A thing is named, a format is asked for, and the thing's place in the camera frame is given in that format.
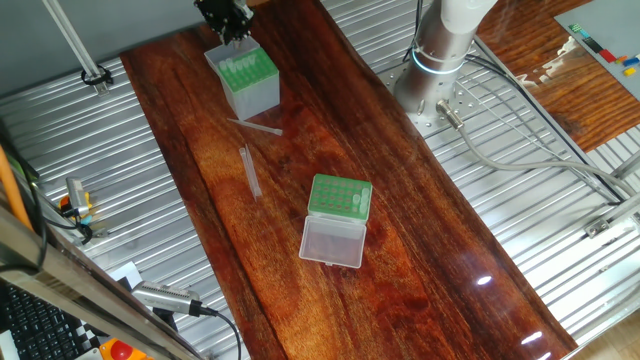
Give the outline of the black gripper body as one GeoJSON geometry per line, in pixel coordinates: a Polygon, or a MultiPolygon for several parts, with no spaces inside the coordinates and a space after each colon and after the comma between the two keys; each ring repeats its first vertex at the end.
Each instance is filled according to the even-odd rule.
{"type": "Polygon", "coordinates": [[[223,23],[235,25],[235,0],[195,0],[194,5],[204,17],[206,23],[218,31],[223,23]]]}

